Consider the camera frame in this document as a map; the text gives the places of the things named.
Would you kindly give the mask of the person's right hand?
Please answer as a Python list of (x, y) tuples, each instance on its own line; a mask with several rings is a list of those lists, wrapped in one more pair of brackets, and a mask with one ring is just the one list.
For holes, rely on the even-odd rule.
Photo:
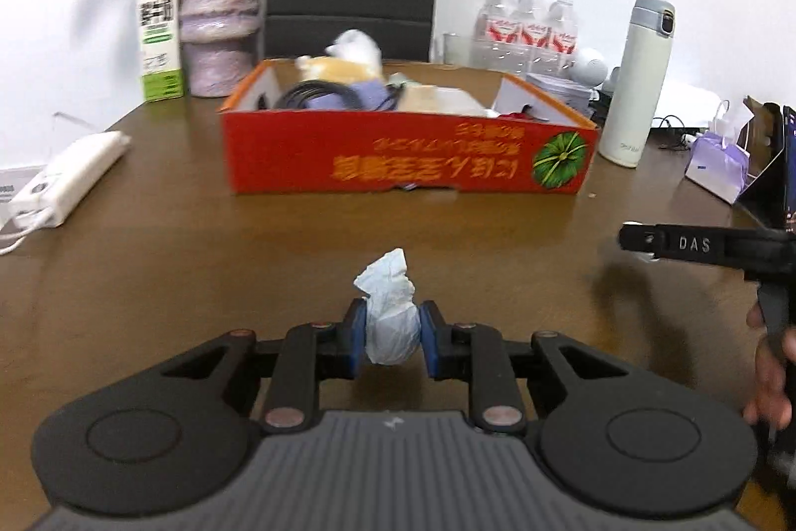
[[(752, 329), (765, 329), (764, 317), (758, 303), (746, 314), (747, 326)], [(784, 357), (795, 363), (795, 328), (791, 327), (783, 335), (779, 346)], [(784, 364), (773, 352), (766, 337), (758, 341), (756, 356), (754, 356), (754, 391), (753, 396), (743, 407), (743, 417), (749, 425), (766, 422), (775, 430), (784, 430), (792, 419), (792, 403), (785, 395)]]

